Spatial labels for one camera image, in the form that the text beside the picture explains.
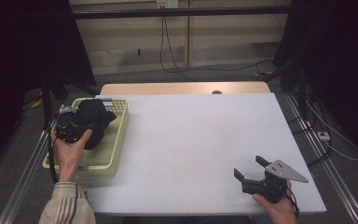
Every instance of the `sleeve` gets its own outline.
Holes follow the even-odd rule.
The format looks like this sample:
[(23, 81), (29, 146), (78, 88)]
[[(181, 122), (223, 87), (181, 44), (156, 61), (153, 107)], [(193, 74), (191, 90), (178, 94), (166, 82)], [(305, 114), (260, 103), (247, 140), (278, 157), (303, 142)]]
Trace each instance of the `sleeve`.
[(57, 183), (39, 223), (95, 223), (87, 192), (76, 183)]

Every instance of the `aluminum rail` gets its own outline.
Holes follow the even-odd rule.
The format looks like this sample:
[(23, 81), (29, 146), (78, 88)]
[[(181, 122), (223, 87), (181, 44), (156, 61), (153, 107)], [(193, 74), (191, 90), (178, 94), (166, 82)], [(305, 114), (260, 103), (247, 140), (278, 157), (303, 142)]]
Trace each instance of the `aluminum rail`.
[[(298, 104), (297, 104), (296, 100), (294, 99), (294, 97), (286, 94), (286, 99), (287, 99), (290, 107), (292, 108), (294, 114), (297, 117), (299, 117), (299, 124), (300, 124), (301, 128), (306, 129), (306, 128), (310, 127), (310, 123), (303, 120), (300, 117), (300, 113), (297, 110)], [(312, 149), (314, 150), (314, 152), (316, 153), (316, 155), (318, 157), (321, 157), (326, 151), (325, 151), (321, 141), (319, 140), (317, 134), (312, 129), (309, 129), (309, 130), (305, 131), (304, 133), (305, 133), (306, 137), (308, 138), (308, 140), (310, 141), (310, 145), (311, 145)], [(348, 214), (351, 216), (353, 223), (358, 224), (358, 202), (354, 198), (351, 190), (345, 184), (344, 179), (341, 177), (336, 166), (330, 160), (330, 158), (327, 158), (326, 160), (322, 161), (321, 164), (323, 165), (324, 170), (325, 170), (328, 178), (330, 179), (331, 183), (333, 184), (343, 205), (347, 209)]]
[[(290, 6), (276, 7), (208, 7), (208, 8), (164, 8), (164, 9), (137, 9), (137, 10), (93, 10), (74, 11), (73, 13), (27, 13), (40, 20), (91, 20), (117, 18), (144, 18), (144, 17), (184, 17), (184, 16), (223, 16), (223, 15), (266, 15), (287, 14)], [(296, 10), (310, 9), (311, 7), (297, 7)]]
[[(56, 120), (53, 120), (52, 127), (55, 127)], [(10, 195), (10, 198), (5, 205), (4, 210), (0, 216), (0, 224), (13, 223), (16, 217), (22, 200), (31, 184), (31, 180), (34, 177), (36, 167), (41, 164), (43, 158), (46, 156), (47, 151), (44, 150), (48, 144), (48, 131), (43, 131), (40, 135), (39, 141), (37, 142), (34, 152), (31, 155), (24, 171), (22, 172), (21, 178)]]

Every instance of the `hand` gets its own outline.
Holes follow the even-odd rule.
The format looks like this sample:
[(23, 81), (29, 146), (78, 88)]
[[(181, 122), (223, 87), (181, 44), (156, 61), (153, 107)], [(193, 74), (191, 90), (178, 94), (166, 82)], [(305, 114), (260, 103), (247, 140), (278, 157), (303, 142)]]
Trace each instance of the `hand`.
[(54, 142), (54, 155), (60, 166), (59, 182), (74, 182), (77, 168), (83, 161), (84, 146), (90, 139), (92, 130), (86, 130), (82, 137), (70, 144), (57, 138), (56, 132), (51, 133), (51, 141)]
[[(287, 188), (292, 188), (292, 183), (289, 180), (287, 180)], [(292, 194), (289, 189), (286, 194), (291, 197)], [(297, 224), (295, 208), (287, 198), (283, 197), (278, 203), (270, 203), (259, 194), (254, 194), (252, 197), (267, 210), (274, 224)]]

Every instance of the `wall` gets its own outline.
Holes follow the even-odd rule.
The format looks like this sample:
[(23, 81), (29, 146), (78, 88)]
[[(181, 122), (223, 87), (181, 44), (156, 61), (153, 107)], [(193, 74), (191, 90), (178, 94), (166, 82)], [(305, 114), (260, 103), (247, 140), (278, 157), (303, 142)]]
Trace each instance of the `wall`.
[[(90, 0), (71, 0), (70, 3), (73, 11), (157, 7), (156, 1), (145, 0), (94, 0), (92, 3)], [(289, 4), (288, 0), (179, 0), (179, 8)], [(169, 17), (166, 22), (178, 66), (249, 63), (274, 57), (286, 15)], [(94, 75), (126, 71), (122, 69), (126, 66), (131, 70), (134, 67), (141, 70), (160, 68), (161, 32), (165, 29), (161, 18), (79, 20), (77, 25)], [(162, 62), (173, 67), (164, 38)]]

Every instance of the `white table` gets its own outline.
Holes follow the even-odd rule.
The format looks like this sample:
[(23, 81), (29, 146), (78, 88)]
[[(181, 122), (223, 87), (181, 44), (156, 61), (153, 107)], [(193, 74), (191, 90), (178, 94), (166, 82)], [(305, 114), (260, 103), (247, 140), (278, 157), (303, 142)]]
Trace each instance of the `white table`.
[(283, 160), (307, 179), (293, 182), (302, 213), (325, 211), (272, 93), (114, 95), (130, 121), (113, 178), (81, 178), (96, 213), (118, 216), (215, 216), (263, 213), (233, 176), (261, 180), (255, 162)]

